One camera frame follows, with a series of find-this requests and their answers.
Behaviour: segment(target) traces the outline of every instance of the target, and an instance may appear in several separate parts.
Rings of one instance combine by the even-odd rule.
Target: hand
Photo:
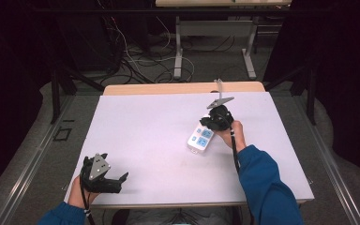
[[[68,204],[84,209],[80,182],[81,182],[81,178],[79,175],[75,177],[75,179],[72,181],[72,188],[71,188],[71,192],[69,193]],[[86,197],[86,200],[89,198],[89,204],[92,204],[92,202],[99,194],[100,193],[93,193],[84,190],[84,196]]]
[[[236,152],[239,153],[241,150],[247,147],[247,142],[245,141],[244,136],[244,129],[241,122],[239,122],[238,120],[234,120],[232,122],[232,129],[235,134]],[[229,147],[233,148],[231,133],[229,129],[214,132],[218,136],[220,136]]]

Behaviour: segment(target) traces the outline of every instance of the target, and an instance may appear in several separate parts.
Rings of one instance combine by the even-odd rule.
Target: blue sweater
[[[266,152],[250,145],[238,153],[238,160],[239,180],[258,224],[303,224],[292,191],[280,180],[278,165]],[[84,219],[83,209],[61,202],[38,224],[83,225]]]

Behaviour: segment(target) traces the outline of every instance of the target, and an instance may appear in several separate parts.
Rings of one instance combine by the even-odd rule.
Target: person
[[[280,180],[277,163],[253,144],[247,145],[243,125],[232,122],[235,134],[236,152],[240,164],[239,180],[247,196],[247,205],[257,224],[303,224],[296,199],[292,191]],[[232,147],[229,130],[215,131],[223,141]],[[90,203],[96,193],[90,196]],[[84,224],[83,199],[79,177],[74,179],[68,203],[62,202],[48,212],[39,222],[44,224]]]

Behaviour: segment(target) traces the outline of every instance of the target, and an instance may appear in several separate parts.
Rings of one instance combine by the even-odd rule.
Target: table
[[[144,208],[246,204],[233,152],[214,137],[203,154],[187,139],[218,93],[214,82],[108,86],[100,97],[73,177],[84,157],[108,153],[108,179],[129,172],[120,194],[102,194],[93,207]],[[260,82],[225,82],[223,97],[245,125],[249,143],[277,161],[300,203],[314,198],[269,93]]]
[[[267,7],[285,6],[292,0],[157,0],[156,5],[164,8],[189,8],[189,7]],[[254,37],[256,36],[259,17],[252,17],[251,21],[181,21],[176,17],[176,57],[174,62],[175,79],[181,77],[183,49],[181,48],[181,36],[239,36],[248,37],[247,47],[242,49],[242,55],[247,67],[247,75],[255,80],[254,70],[250,53]]]

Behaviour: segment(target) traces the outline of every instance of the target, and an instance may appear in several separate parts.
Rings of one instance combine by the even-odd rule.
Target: white tabletop
[[[157,0],[157,7],[285,6],[292,0]]]
[[[269,93],[225,93],[232,116],[244,124],[247,142],[268,152],[297,201],[314,198]],[[195,155],[187,140],[218,94],[100,97],[83,144],[84,157],[108,153],[107,179],[129,172],[119,194],[100,194],[95,207],[191,206],[245,203],[233,152],[214,137]]]

